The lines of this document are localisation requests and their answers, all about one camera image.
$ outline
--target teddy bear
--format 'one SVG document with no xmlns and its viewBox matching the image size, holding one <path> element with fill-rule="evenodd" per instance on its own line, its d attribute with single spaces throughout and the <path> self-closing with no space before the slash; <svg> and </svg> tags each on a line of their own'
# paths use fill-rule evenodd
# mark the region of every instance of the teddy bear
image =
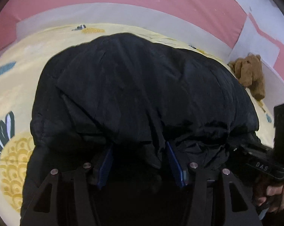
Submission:
<svg viewBox="0 0 284 226">
<path fill-rule="evenodd" d="M 260 59 L 260 55 L 249 54 L 245 58 L 238 58 L 228 64 L 239 83 L 249 88 L 252 96 L 257 101 L 262 100 L 266 96 Z"/>
</svg>

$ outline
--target metal screw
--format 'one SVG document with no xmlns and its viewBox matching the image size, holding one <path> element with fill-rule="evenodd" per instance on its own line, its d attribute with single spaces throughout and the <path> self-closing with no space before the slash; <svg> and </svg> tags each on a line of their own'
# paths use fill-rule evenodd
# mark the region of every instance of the metal screw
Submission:
<svg viewBox="0 0 284 226">
<path fill-rule="evenodd" d="M 198 168 L 198 164 L 196 162 L 190 162 L 189 166 L 193 169 Z"/>
<path fill-rule="evenodd" d="M 83 168 L 88 169 L 88 168 L 90 168 L 91 166 L 92 166 L 91 163 L 86 162 L 86 163 L 84 163 Z"/>
<path fill-rule="evenodd" d="M 222 173 L 225 174 L 225 175 L 229 175 L 231 172 L 230 172 L 229 169 L 224 168 L 224 169 L 222 169 Z"/>
<path fill-rule="evenodd" d="M 52 169 L 52 170 L 51 170 L 51 174 L 52 174 L 52 175 L 56 175 L 57 173 L 58 173 L 58 169 L 55 168 L 55 169 Z"/>
</svg>

